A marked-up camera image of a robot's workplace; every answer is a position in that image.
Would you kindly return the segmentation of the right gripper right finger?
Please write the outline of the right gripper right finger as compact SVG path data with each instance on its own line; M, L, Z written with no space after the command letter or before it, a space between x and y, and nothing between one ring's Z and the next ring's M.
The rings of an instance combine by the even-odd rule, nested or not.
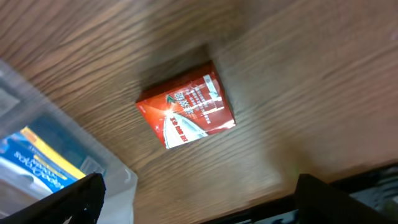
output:
M294 196L300 224L397 224L310 174L299 175Z

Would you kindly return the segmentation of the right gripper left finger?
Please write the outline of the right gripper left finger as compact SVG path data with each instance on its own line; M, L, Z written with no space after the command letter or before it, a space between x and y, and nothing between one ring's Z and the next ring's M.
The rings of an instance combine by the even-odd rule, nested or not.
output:
M103 176L92 173L58 192L1 219L1 224L92 223L104 204Z

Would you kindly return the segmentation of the blue VapoDrops box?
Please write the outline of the blue VapoDrops box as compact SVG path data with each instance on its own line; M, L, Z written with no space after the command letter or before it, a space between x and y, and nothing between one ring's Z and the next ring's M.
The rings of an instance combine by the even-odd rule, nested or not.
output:
M28 127L1 139L1 167L13 185L43 196L86 176Z

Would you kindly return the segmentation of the red medicine box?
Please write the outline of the red medicine box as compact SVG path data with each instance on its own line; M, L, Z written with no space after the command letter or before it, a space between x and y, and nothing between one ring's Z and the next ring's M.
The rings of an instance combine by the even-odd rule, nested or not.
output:
M236 125L212 61L144 90L136 107L166 149Z

